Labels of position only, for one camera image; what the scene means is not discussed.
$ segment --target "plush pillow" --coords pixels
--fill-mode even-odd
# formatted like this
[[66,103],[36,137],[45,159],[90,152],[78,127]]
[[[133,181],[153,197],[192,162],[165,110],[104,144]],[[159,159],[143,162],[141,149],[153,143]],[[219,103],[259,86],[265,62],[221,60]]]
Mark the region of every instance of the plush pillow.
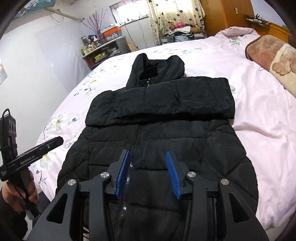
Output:
[[296,97],[296,49],[275,36],[263,35],[250,42],[245,52]]

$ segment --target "metal screw cap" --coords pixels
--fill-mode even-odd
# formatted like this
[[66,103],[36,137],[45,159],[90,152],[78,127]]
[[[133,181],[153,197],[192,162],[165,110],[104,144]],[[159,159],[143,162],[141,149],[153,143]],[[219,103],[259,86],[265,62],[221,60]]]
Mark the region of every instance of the metal screw cap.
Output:
[[221,183],[223,185],[228,185],[229,184],[229,181],[227,179],[223,178],[223,179],[221,179]]
[[69,186],[73,186],[75,183],[76,183],[76,181],[74,179],[71,179],[68,181]]
[[195,177],[196,176],[196,173],[195,172],[188,172],[187,173],[187,176],[188,177]]
[[107,178],[109,175],[110,175],[110,174],[107,173],[107,172],[102,172],[102,173],[101,173],[101,177],[102,177],[102,178]]

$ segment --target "black gripper frame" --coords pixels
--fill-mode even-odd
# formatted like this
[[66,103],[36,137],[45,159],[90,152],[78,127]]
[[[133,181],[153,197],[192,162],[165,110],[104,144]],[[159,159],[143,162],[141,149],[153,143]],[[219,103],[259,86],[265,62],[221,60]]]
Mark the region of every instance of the black gripper frame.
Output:
[[129,151],[123,150],[107,172],[80,183],[69,180],[43,212],[27,241],[83,241],[83,211],[87,198],[89,239],[114,241],[108,200],[120,197],[129,158]]
[[231,181],[222,178],[211,182],[197,173],[189,177],[186,164],[178,162],[172,150],[169,152],[180,181],[185,179],[192,186],[191,196],[188,187],[182,189],[181,199],[189,200],[183,241],[269,241]]

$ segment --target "window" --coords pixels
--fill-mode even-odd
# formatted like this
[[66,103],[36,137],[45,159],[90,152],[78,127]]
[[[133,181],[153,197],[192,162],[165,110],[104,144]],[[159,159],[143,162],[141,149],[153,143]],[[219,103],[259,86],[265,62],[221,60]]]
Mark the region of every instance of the window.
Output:
[[110,6],[117,23],[124,24],[148,16],[149,10],[145,0],[125,0]]

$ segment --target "black sleeve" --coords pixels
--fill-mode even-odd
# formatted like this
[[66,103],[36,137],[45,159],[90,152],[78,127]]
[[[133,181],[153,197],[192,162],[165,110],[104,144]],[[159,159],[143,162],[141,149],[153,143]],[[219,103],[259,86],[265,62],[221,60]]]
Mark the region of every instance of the black sleeve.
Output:
[[11,230],[22,239],[28,231],[28,224],[25,220],[26,213],[15,212],[3,199],[2,189],[0,191],[0,218],[7,223]]

